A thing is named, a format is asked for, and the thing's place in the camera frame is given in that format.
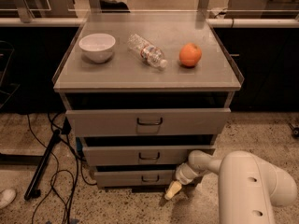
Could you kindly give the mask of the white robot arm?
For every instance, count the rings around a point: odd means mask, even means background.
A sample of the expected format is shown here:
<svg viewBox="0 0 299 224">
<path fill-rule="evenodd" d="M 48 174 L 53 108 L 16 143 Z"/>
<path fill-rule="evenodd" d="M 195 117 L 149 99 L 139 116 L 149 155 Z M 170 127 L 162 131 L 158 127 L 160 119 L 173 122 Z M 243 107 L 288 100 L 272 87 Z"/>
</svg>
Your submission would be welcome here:
<svg viewBox="0 0 299 224">
<path fill-rule="evenodd" d="M 292 204 L 298 194 L 288 172 L 252 153 L 234 151 L 218 160 L 194 150 L 175 171 L 164 197 L 172 199 L 208 173 L 218 176 L 220 224 L 276 224 L 273 208 Z"/>
</svg>

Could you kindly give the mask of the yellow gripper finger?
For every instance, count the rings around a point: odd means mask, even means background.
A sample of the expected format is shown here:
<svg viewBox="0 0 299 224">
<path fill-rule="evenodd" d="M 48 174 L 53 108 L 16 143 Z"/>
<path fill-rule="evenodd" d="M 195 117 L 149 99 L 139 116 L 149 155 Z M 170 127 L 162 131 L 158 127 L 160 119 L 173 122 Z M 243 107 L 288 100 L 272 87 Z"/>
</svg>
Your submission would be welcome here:
<svg viewBox="0 0 299 224">
<path fill-rule="evenodd" d="M 164 197 L 169 201 L 182 189 L 182 185 L 179 181 L 172 181 L 165 192 Z"/>
</svg>

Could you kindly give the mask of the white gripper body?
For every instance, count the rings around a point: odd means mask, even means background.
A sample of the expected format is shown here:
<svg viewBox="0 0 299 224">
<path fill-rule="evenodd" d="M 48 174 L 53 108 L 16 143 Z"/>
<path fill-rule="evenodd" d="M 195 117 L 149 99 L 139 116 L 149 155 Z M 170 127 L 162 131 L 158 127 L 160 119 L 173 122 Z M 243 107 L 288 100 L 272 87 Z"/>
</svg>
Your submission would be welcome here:
<svg viewBox="0 0 299 224">
<path fill-rule="evenodd" d="M 192 183 L 197 177 L 199 177 L 199 174 L 196 173 L 187 162 L 178 166 L 175 172 L 176 180 L 182 185 L 188 185 Z"/>
</svg>

